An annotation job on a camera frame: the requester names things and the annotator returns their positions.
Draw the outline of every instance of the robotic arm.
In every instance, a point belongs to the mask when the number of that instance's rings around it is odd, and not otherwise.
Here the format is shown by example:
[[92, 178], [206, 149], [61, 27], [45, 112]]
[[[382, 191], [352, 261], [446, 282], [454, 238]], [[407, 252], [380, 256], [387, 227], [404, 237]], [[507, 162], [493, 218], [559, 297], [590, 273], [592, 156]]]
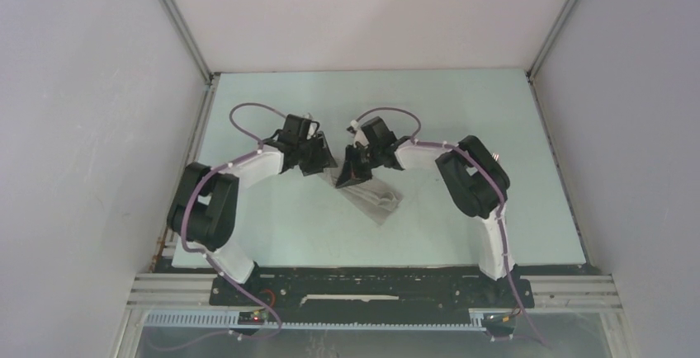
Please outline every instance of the robotic arm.
[[[478, 216], [481, 220], [481, 271], [493, 280], [506, 275], [499, 229], [499, 220], [502, 219], [498, 219], [503, 214], [499, 214], [498, 194], [482, 172], [476, 172], [474, 165], [469, 164], [456, 149], [468, 153], [471, 160], [490, 175], [507, 200], [508, 175], [478, 138], [469, 135], [453, 149], [447, 143], [422, 143], [409, 136], [397, 139], [380, 117], [369, 120], [359, 129], [354, 120], [348, 130], [354, 133], [354, 140], [345, 148], [345, 163], [336, 187], [367, 181], [372, 178], [372, 168], [381, 166], [397, 170], [437, 169], [457, 208], [463, 214], [472, 218]], [[508, 267], [508, 271], [513, 268], [510, 253]]]
[[[503, 212], [499, 206], [499, 193], [505, 201], [510, 181], [503, 168], [476, 137], [468, 136], [457, 146], [423, 143], [408, 136], [397, 139], [379, 117], [359, 128], [357, 122], [353, 121], [352, 124], [353, 144], [346, 147], [345, 162], [336, 187], [367, 181], [371, 179], [371, 170], [376, 167], [397, 170], [436, 168], [457, 208], [467, 216], [481, 218], [480, 269], [494, 280], [506, 275], [503, 244], [506, 237], [500, 232], [499, 221], [503, 220], [499, 217], [503, 216]], [[310, 117], [288, 115], [282, 129], [269, 139], [264, 139], [257, 151], [218, 167], [218, 172], [212, 172], [210, 167], [200, 163], [188, 165], [168, 211], [168, 226], [181, 233], [188, 202], [196, 195], [187, 219], [183, 242], [186, 239], [188, 244], [184, 244], [185, 248], [191, 252], [203, 252], [209, 261], [214, 261], [215, 267], [233, 281], [245, 283], [256, 264], [235, 241], [230, 240], [234, 231], [239, 187], [250, 187], [296, 166], [304, 176], [336, 167], [319, 127], [319, 123]], [[476, 164], [470, 164], [464, 153], [468, 153], [470, 160]], [[474, 167], [480, 168], [480, 172], [470, 172]], [[488, 172], [499, 188], [498, 193], [483, 177], [483, 172]], [[207, 204], [200, 201], [206, 196], [210, 197]], [[509, 255], [508, 271], [513, 266]]]
[[[256, 266], [255, 262], [230, 240], [234, 232], [239, 187], [248, 188], [296, 166], [304, 176], [337, 167], [319, 127], [319, 122], [310, 117], [287, 115], [284, 126], [272, 137], [264, 139], [257, 151], [222, 167], [199, 191], [196, 187], [210, 174], [211, 167], [200, 163], [185, 167], [167, 218], [168, 227], [182, 234], [188, 201], [197, 195], [187, 220], [188, 244], [183, 244], [185, 249], [204, 252], [205, 257], [208, 255], [209, 260], [213, 260], [216, 267], [230, 278], [239, 284], [245, 283]], [[199, 200], [207, 196], [210, 197], [208, 204]]]

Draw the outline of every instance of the glass panel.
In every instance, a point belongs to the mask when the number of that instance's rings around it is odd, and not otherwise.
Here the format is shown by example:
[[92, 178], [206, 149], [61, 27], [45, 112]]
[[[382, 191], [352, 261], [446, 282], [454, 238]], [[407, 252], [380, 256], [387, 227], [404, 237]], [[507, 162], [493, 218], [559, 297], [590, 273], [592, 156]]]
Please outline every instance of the glass panel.
[[[140, 357], [185, 358], [240, 356], [246, 358], [601, 358], [609, 357], [607, 339], [597, 314], [532, 315], [551, 349], [535, 341], [516, 339], [491, 342], [480, 332], [435, 331], [282, 331], [268, 340], [242, 340], [225, 331], [201, 328], [146, 328], [141, 337]], [[518, 320], [515, 332], [532, 336]], [[198, 337], [223, 332], [175, 351], [153, 347], [178, 347]]]

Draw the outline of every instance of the white panel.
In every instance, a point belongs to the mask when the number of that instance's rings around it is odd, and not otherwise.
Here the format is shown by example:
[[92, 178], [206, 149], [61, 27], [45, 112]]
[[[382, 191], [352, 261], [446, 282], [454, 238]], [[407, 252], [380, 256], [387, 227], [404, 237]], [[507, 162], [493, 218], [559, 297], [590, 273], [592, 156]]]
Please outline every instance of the white panel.
[[203, 82], [158, 0], [0, 0], [0, 356], [107, 356]]
[[[584, 255], [525, 74], [520, 70], [242, 73], [222, 75], [199, 161], [218, 165], [256, 148], [229, 123], [240, 102], [261, 101], [285, 113], [310, 112], [331, 152], [342, 158], [350, 120], [374, 106], [399, 106], [423, 122], [419, 138], [456, 142], [477, 135], [511, 180], [508, 235], [520, 264], [583, 263]], [[283, 119], [243, 108], [236, 120], [269, 136]], [[414, 120], [381, 112], [401, 136]], [[476, 264], [478, 228], [452, 202], [437, 169], [374, 175], [404, 199], [384, 224], [370, 218], [320, 177], [298, 169], [241, 190], [233, 238], [264, 266], [439, 266]], [[177, 246], [175, 266], [201, 266]]]
[[643, 357], [698, 356], [698, 0], [581, 0], [537, 88]]
[[176, 0], [221, 72], [526, 68], [565, 0]]

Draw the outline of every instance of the black mounting plate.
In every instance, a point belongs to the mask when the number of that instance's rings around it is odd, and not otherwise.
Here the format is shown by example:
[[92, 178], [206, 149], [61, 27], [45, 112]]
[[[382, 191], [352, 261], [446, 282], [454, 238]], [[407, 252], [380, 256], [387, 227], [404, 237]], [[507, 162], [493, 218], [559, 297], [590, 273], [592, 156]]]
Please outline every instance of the black mounting plate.
[[[525, 307], [534, 307], [530, 282], [520, 279], [517, 269], [514, 279]], [[274, 309], [290, 323], [461, 324], [470, 322], [469, 309], [517, 305], [506, 280], [493, 281], [478, 268], [466, 266], [264, 267], [246, 287], [268, 304], [274, 299]], [[309, 299], [309, 295], [346, 295], [348, 299]], [[377, 295], [395, 298], [371, 299]], [[209, 303], [254, 305], [222, 277], [214, 279]]]

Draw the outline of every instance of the gray wall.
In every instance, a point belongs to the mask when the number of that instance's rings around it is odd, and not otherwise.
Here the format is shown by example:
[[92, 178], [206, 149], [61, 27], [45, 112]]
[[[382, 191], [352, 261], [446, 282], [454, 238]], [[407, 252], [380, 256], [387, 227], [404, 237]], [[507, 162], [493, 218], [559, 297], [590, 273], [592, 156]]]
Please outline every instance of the gray wall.
[[644, 357], [698, 356], [700, 0], [582, 0], [536, 87]]
[[158, 0], [0, 0], [0, 356], [106, 356], [203, 82]]

